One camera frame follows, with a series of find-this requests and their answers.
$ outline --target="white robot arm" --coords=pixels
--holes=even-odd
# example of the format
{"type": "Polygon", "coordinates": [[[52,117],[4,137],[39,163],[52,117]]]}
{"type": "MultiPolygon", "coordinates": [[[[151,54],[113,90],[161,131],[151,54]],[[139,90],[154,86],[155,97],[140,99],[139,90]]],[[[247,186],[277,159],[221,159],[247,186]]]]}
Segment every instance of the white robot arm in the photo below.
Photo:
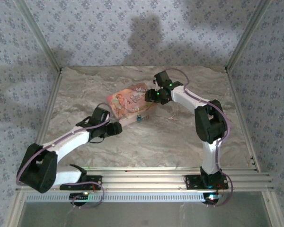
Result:
{"type": "Polygon", "coordinates": [[[203,143],[204,157],[200,176],[202,182],[199,185],[195,184],[194,187],[200,186],[201,188],[196,189],[205,189],[218,188],[218,185],[223,185],[224,188],[228,188],[225,183],[227,182],[225,181],[226,176],[222,174],[217,164],[220,158],[218,153],[219,140],[224,138],[227,131],[226,119],[221,115],[222,107],[220,102],[218,100],[209,101],[203,99],[185,89],[182,83],[172,82],[166,71],[156,74],[153,82],[160,89],[148,90],[145,94],[146,102],[156,102],[164,105],[169,101],[174,101],[182,104],[195,114],[195,129],[203,143]]]}
{"type": "MultiPolygon", "coordinates": [[[[221,114],[204,101],[222,110],[221,104],[217,100],[209,102],[186,90],[187,94],[183,84],[178,81],[173,83],[165,71],[155,75],[155,78],[154,83],[157,83],[160,89],[148,90],[145,101],[162,105],[174,101],[195,113],[196,132],[203,143],[204,158],[199,180],[193,177],[196,182],[193,189],[218,189],[217,185],[223,185],[223,188],[227,189],[226,177],[222,175],[216,164],[219,162],[219,157],[216,157],[217,142],[224,136],[227,125],[221,114]]],[[[110,112],[97,106],[91,117],[83,119],[71,131],[56,140],[43,145],[35,143],[30,145],[17,173],[17,181],[25,183],[40,193],[47,192],[55,185],[90,181],[83,168],[76,165],[59,167],[58,163],[75,148],[91,142],[96,137],[104,139],[121,133],[121,124],[109,123],[109,120],[110,112]]]]}
{"type": "MultiPolygon", "coordinates": [[[[191,91],[187,90],[187,92],[189,92],[191,95],[195,97],[198,97],[199,99],[209,102],[209,100],[203,99],[191,91]]],[[[182,104],[183,106],[185,106],[188,110],[190,110],[193,113],[195,112],[195,109],[197,107],[206,105],[203,102],[199,102],[195,99],[192,99],[190,96],[188,96],[184,92],[183,86],[178,86],[171,91],[171,99],[172,101],[176,103],[182,104]]],[[[216,147],[217,147],[217,140],[213,141],[212,144],[206,141],[202,141],[202,143],[203,143],[202,169],[207,174],[214,174],[219,171],[215,163],[215,152],[216,152],[216,147]]]]}
{"type": "Polygon", "coordinates": [[[68,133],[43,145],[30,145],[20,165],[17,179],[40,193],[47,192],[55,185],[87,181],[86,171],[81,167],[60,167],[58,163],[75,148],[96,137],[104,140],[120,134],[121,124],[109,123],[109,120],[110,112],[97,106],[91,117],[83,119],[68,133]]]}

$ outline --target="glass panel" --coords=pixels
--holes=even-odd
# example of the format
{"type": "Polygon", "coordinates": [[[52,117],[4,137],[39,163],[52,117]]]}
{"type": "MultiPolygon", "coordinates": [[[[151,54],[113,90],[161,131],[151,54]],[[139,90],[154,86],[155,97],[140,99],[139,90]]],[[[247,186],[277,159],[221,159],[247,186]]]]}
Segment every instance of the glass panel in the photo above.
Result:
{"type": "Polygon", "coordinates": [[[260,192],[235,192],[229,203],[103,203],[72,210],[70,203],[26,203],[18,227],[269,227],[260,192]]]}

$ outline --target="book cover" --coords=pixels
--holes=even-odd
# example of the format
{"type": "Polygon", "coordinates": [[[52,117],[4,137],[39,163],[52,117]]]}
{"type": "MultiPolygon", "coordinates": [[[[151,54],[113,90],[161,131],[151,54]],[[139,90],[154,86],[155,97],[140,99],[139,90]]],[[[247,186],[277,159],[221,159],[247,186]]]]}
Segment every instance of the book cover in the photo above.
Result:
{"type": "Polygon", "coordinates": [[[138,116],[145,118],[154,112],[157,105],[145,102],[146,91],[146,84],[139,83],[107,97],[115,117],[122,126],[137,121],[138,116]]]}

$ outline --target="black mounting plate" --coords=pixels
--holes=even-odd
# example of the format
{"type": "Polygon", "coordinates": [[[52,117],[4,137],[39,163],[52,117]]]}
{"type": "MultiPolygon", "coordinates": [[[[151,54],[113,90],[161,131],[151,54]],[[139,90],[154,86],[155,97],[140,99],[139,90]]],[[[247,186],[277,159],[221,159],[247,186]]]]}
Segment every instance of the black mounting plate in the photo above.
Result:
{"type": "MultiPolygon", "coordinates": [[[[94,176],[94,175],[87,175],[84,182],[97,182],[102,185],[102,176],[94,176]]],[[[95,184],[82,184],[82,185],[67,185],[67,184],[61,184],[60,190],[61,191],[91,191],[91,190],[100,191],[101,188],[98,185],[95,184]]]]}
{"type": "Polygon", "coordinates": [[[184,176],[187,190],[198,189],[213,189],[223,190],[228,189],[228,183],[226,176],[222,175],[219,179],[215,179],[214,183],[210,187],[206,187],[203,177],[201,175],[186,175],[184,176]]]}
{"type": "MultiPolygon", "coordinates": [[[[84,193],[82,192],[79,192],[79,193],[71,193],[70,196],[69,196],[69,200],[72,201],[72,199],[76,197],[76,200],[87,200],[89,198],[89,195],[85,195],[84,193]]],[[[80,206],[83,206],[86,202],[71,202],[71,204],[74,204],[76,205],[77,207],[80,207],[80,206]]]]}

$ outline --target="wall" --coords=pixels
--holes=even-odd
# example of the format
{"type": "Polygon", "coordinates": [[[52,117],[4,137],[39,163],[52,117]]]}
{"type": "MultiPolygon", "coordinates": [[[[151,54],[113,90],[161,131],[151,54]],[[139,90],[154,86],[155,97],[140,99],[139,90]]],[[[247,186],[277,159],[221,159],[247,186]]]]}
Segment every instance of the wall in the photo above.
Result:
{"type": "Polygon", "coordinates": [[[56,76],[14,2],[0,0],[0,226],[56,76]]]}
{"type": "Polygon", "coordinates": [[[257,0],[27,0],[27,4],[61,66],[222,66],[257,0]]]}
{"type": "Polygon", "coordinates": [[[231,77],[261,169],[274,177],[284,211],[284,0],[266,11],[231,77]]]}

